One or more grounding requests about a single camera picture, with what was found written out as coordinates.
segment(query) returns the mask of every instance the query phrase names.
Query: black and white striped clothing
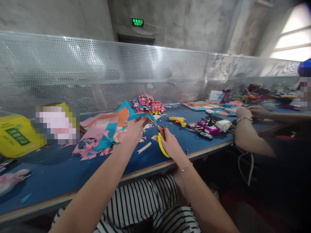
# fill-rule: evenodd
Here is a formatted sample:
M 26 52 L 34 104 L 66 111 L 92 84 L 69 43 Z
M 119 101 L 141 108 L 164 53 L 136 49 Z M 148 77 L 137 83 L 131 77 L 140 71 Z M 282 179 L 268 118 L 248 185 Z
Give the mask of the black and white striped clothing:
M 122 186 L 116 189 L 94 233 L 137 232 L 137 224 L 148 218 L 153 219 L 154 232 L 201 232 L 191 209 L 178 202 L 176 184 L 169 174 Z M 59 209 L 53 224 L 63 211 Z

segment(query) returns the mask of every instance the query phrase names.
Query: scissors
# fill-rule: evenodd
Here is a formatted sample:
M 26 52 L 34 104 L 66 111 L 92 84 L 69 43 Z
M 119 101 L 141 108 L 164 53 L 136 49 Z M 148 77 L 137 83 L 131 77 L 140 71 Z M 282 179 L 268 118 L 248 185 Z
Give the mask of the scissors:
M 162 153 L 163 153 L 166 157 L 170 158 L 170 157 L 168 156 L 168 154 L 166 153 L 166 151 L 164 150 L 163 145 L 162 145 L 162 142 L 161 142 L 161 139 L 162 139 L 163 141 L 165 140 L 165 139 L 162 137 L 162 134 L 161 134 L 161 132 L 162 132 L 163 135 L 164 135 L 164 127 L 161 128 L 161 127 L 156 123 L 155 120 L 151 119 L 150 116 L 149 116 L 147 113 L 145 113 L 145 114 L 146 114 L 146 116 L 149 118 L 149 120 L 153 123 L 153 125 L 156 127 L 156 129 L 158 130 L 158 143 L 159 143 L 159 146 L 160 146 L 160 149 L 161 149 Z

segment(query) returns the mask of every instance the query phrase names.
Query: window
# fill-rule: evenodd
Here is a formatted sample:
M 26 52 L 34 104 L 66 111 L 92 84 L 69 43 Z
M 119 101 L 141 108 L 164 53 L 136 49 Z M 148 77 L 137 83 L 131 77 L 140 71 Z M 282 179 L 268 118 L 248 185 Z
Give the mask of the window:
M 311 11 L 307 4 L 293 9 L 270 57 L 293 61 L 311 58 Z

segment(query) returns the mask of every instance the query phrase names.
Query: scissor blade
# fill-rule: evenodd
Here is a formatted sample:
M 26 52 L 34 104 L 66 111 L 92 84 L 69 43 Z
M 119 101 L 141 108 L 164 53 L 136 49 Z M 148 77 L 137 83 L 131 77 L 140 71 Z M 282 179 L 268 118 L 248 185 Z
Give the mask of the scissor blade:
M 153 125 L 156 127 L 156 129 L 159 131 L 159 133 L 161 133 L 161 127 L 156 123 L 156 121 L 151 119 L 147 113 L 145 113 L 145 114 L 149 118 L 149 120 L 153 123 Z

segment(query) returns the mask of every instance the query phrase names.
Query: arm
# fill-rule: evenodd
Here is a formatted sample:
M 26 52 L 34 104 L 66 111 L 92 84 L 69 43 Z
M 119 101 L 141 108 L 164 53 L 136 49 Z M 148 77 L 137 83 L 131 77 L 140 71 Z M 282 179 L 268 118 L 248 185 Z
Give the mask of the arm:
M 240 107 L 236 111 L 236 116 L 238 118 L 252 117 L 252 113 L 248 109 Z M 263 138 L 259 137 L 250 120 L 240 120 L 236 126 L 234 136 L 236 145 L 241 149 L 256 154 L 275 157 L 273 149 Z
M 123 142 L 97 169 L 75 195 L 50 230 L 54 232 L 93 232 L 112 198 L 130 157 L 149 120 L 128 122 Z
M 167 128 L 165 128 L 165 137 L 166 141 L 162 141 L 163 147 L 177 163 L 179 169 L 189 167 L 191 162 L 182 151 L 175 136 Z M 194 167 L 182 173 L 182 180 L 202 232 L 239 232 Z
M 251 111 L 251 113 L 257 117 L 258 119 L 270 119 L 282 123 L 299 123 L 306 120 L 311 120 L 311 115 L 305 115 L 305 114 L 283 114 L 283 113 L 273 113 L 267 111 L 262 106 L 250 106 L 247 107 L 248 110 Z

